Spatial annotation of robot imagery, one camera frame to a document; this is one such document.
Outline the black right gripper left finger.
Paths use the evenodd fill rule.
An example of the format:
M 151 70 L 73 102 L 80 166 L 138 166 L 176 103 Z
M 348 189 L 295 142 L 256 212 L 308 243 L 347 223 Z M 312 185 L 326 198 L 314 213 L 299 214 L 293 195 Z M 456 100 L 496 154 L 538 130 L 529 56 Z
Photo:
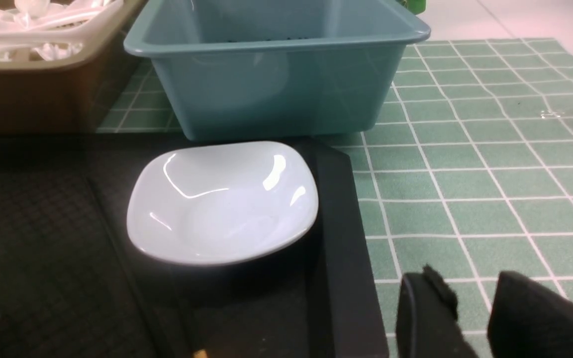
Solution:
M 400 358 L 476 358 L 459 326 L 459 299 L 432 267 L 401 278 L 396 314 Z

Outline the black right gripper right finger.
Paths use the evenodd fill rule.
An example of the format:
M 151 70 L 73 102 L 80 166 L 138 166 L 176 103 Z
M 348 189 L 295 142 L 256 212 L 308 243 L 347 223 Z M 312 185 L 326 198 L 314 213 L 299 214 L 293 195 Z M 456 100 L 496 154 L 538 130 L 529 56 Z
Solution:
M 487 340 L 494 358 L 573 358 L 573 302 L 523 274 L 503 270 Z

